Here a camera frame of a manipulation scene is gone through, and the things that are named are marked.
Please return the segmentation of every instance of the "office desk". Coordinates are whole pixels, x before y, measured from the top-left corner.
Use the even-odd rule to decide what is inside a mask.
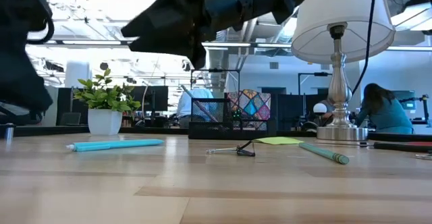
[[[68,152],[83,141],[159,138],[163,146]],[[326,146],[348,165],[297,146],[256,157],[206,155],[245,142],[88,134],[0,143],[2,224],[431,223],[432,161]]]

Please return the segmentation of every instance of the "lamp base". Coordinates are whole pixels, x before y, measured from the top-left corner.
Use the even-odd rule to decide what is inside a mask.
[[[320,140],[365,141],[366,128],[346,128],[337,126],[318,127],[317,138]]]

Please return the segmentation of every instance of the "woman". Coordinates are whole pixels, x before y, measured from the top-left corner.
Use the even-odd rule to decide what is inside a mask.
[[[411,121],[394,94],[377,84],[364,88],[362,109],[356,118],[359,126],[366,116],[377,126],[377,132],[394,134],[412,134]]]

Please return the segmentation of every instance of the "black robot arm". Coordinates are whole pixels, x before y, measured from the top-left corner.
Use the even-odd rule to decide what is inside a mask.
[[[205,65],[201,42],[216,39],[220,30],[266,13],[278,24],[290,17],[304,0],[156,0],[121,31],[138,37],[131,51],[187,56],[196,69]]]

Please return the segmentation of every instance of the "teal shirt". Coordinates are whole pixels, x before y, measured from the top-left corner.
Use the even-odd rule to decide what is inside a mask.
[[[367,107],[362,107],[357,115],[356,125],[359,126],[369,115],[369,120],[377,126],[377,131],[394,127],[412,128],[412,123],[399,101],[397,99],[391,101],[390,103],[387,99],[383,99],[382,108],[374,114],[371,114]]]

